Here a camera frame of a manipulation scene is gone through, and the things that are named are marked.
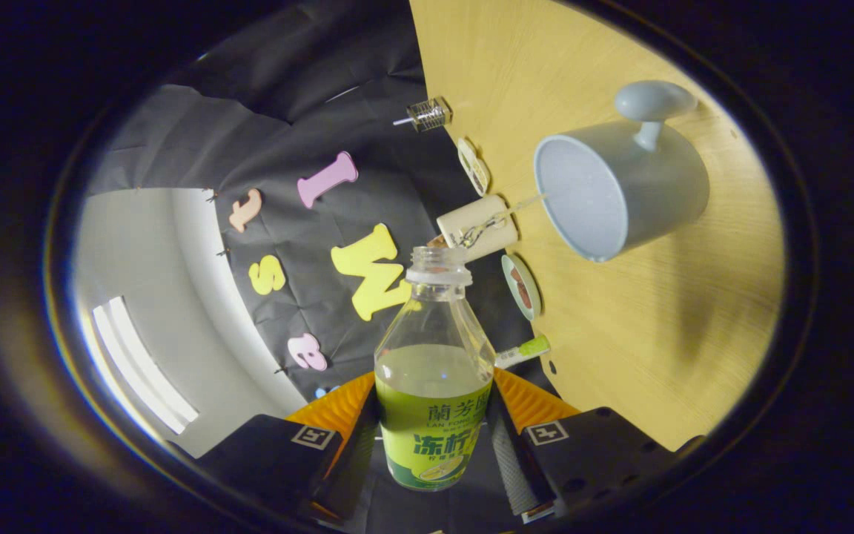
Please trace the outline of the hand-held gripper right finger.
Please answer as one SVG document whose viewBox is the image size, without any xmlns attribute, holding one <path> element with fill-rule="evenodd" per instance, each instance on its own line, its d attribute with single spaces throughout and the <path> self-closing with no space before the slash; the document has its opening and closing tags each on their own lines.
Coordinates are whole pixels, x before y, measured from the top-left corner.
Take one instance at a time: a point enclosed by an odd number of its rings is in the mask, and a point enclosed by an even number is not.
<svg viewBox="0 0 854 534">
<path fill-rule="evenodd" d="M 515 515 L 606 513 L 677 460 L 613 409 L 583 412 L 505 369 L 494 370 L 486 421 Z"/>
</svg>

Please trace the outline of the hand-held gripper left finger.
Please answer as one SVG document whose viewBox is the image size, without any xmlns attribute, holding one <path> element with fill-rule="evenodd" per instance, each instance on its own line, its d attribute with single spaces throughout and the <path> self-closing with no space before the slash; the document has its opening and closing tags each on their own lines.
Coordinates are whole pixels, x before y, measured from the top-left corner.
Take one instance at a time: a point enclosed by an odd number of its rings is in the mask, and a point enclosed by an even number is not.
<svg viewBox="0 0 854 534">
<path fill-rule="evenodd" d="M 273 511 L 345 523 L 358 506 L 376 430 L 369 372 L 288 417 L 251 417 L 197 463 Z"/>
</svg>

